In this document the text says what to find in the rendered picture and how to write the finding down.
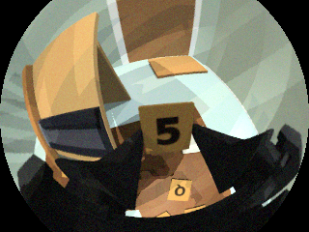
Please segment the flat wooden board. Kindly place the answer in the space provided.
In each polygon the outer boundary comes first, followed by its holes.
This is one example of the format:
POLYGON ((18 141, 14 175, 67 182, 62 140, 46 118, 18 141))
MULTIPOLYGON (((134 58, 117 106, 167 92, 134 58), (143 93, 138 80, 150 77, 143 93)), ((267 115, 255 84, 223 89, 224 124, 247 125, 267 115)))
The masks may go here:
POLYGON ((162 77, 173 77, 180 74, 193 74, 193 73, 208 73, 205 67, 202 67, 201 63, 198 63, 196 59, 184 55, 182 57, 163 57, 163 58, 151 58, 148 59, 152 70, 154 70, 155 76, 157 78, 162 77))

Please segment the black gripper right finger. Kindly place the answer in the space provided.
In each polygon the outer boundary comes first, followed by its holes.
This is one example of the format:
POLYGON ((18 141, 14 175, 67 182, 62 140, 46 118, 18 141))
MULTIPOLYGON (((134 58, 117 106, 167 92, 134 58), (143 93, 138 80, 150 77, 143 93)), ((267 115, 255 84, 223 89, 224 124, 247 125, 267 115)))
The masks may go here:
POLYGON ((269 143, 274 130, 267 129, 250 138, 236 138, 225 132, 193 124, 192 136, 200 148, 202 158, 212 175, 213 182, 219 193, 231 189, 232 184, 243 173, 264 144, 269 143))

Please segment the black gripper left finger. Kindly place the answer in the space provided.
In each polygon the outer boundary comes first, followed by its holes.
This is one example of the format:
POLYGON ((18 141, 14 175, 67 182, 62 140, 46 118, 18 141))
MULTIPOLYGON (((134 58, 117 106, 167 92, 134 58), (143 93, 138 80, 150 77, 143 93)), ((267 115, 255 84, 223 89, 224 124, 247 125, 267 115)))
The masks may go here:
POLYGON ((135 210, 143 151, 143 134, 137 130, 116 150, 97 161, 63 158, 54 161, 67 178, 104 190, 125 208, 135 210))

